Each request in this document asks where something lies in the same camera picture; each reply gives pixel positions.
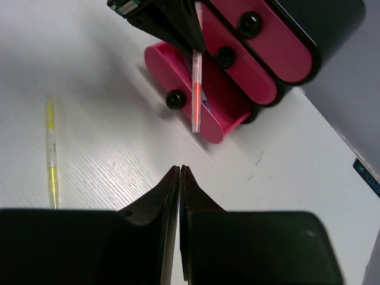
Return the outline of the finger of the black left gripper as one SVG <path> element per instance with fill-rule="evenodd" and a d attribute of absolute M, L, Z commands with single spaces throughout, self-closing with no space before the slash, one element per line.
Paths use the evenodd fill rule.
<path fill-rule="evenodd" d="M 205 52 L 205 41 L 195 9 L 195 1 L 156 1 L 157 37 L 186 53 Z"/>

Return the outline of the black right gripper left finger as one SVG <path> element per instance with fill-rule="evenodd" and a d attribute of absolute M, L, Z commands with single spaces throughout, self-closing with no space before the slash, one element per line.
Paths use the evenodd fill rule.
<path fill-rule="evenodd" d="M 1 210 L 1 283 L 170 284 L 179 174 L 119 211 Z"/>

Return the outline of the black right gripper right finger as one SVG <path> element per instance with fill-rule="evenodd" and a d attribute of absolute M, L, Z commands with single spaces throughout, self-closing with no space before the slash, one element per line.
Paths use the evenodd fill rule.
<path fill-rule="evenodd" d="M 179 179 L 180 252 L 188 284 L 343 284 L 327 231 L 307 211 L 226 211 L 188 166 Z"/>

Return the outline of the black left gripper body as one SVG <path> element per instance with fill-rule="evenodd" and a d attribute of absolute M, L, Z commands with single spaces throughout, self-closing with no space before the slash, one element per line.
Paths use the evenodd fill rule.
<path fill-rule="evenodd" d="M 156 1 L 107 1 L 107 6 L 130 25 L 156 38 L 161 34 L 158 26 Z"/>

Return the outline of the thin orange highlighter pen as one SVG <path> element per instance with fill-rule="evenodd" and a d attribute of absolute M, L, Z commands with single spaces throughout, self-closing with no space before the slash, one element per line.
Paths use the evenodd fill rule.
<path fill-rule="evenodd" d="M 202 53 L 192 54 L 192 132 L 199 133 L 201 125 Z"/>

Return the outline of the pink drawer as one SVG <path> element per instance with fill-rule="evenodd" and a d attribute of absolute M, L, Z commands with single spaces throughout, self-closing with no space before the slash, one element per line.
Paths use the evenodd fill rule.
<path fill-rule="evenodd" d="M 210 55 L 202 56 L 202 79 L 192 79 L 192 61 L 172 45 L 161 42 L 144 52 L 148 71 L 164 90 L 166 106 L 180 110 L 199 134 L 218 144 L 254 114 L 246 95 L 217 67 Z"/>
<path fill-rule="evenodd" d="M 299 83 L 312 71 L 312 55 L 296 34 L 265 1 L 211 1 L 215 9 L 243 40 L 286 83 Z M 254 12 L 261 19 L 261 29 L 245 38 L 238 27 L 244 14 Z"/>
<path fill-rule="evenodd" d="M 207 52 L 253 102 L 262 106 L 277 103 L 278 87 L 274 79 L 206 4 L 202 4 L 202 32 Z"/>

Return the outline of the pink top drawer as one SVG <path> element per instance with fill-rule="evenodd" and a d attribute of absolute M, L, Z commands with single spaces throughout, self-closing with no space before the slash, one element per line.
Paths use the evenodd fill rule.
<path fill-rule="evenodd" d="M 299 83 L 312 71 L 312 55 L 296 34 L 265 1 L 211 1 L 215 9 L 243 40 L 286 83 Z M 261 19 L 261 29 L 245 38 L 238 27 L 244 14 L 254 12 Z"/>

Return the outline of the pink bottom drawer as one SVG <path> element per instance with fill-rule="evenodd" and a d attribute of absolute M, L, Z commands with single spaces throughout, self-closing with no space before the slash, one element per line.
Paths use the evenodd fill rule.
<path fill-rule="evenodd" d="M 192 61 L 172 45 L 161 42 L 144 52 L 148 71 L 164 90 L 166 106 L 180 110 L 199 134 L 218 144 L 254 114 L 246 95 L 217 67 L 210 55 L 202 56 L 202 79 L 192 79 Z"/>

